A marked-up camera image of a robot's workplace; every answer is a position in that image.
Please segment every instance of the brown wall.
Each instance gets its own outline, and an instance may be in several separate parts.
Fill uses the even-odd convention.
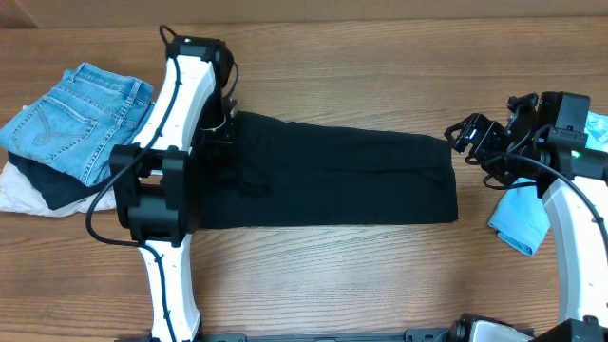
[[[7,8],[17,14],[16,20],[9,19],[5,26],[39,28],[608,14],[606,0],[0,0],[0,3],[8,4]]]

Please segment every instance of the denim pocket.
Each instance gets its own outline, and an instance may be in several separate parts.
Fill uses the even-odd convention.
[[[47,95],[26,110],[28,115],[17,125],[10,140],[17,154],[37,162],[53,162],[86,139],[97,124]]]

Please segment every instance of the black fabric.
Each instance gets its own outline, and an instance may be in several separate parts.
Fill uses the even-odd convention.
[[[34,189],[40,191],[50,210],[57,210],[96,194],[107,182],[106,180],[95,186],[87,187],[68,174],[10,152],[9,162],[28,178]]]
[[[458,219],[447,142],[237,115],[230,153],[206,149],[202,228]]]

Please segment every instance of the folded blue fabric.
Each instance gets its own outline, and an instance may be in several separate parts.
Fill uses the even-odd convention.
[[[589,112],[585,133],[587,148],[608,152],[608,117]],[[488,223],[499,231],[499,238],[527,256],[536,253],[550,227],[542,199],[536,195],[536,187],[507,191]]]
[[[86,186],[110,176],[115,144],[132,141],[149,115],[153,87],[84,63],[2,130],[8,151],[73,176]]]

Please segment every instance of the table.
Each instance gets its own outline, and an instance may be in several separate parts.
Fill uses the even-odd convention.
[[[545,18],[175,26],[233,51],[239,107],[284,121],[443,136],[472,112],[504,123],[508,95],[564,90],[608,113],[608,19]],[[158,91],[156,27],[0,30],[0,125],[87,61]],[[0,154],[0,163],[6,162]],[[559,283],[549,233],[533,257],[488,228],[501,192],[454,153],[460,220],[411,226],[196,233],[206,333],[399,332],[463,312],[543,332]],[[0,214],[0,341],[144,335],[152,307],[135,249],[91,238],[84,215]],[[128,238],[116,214],[101,234]]]

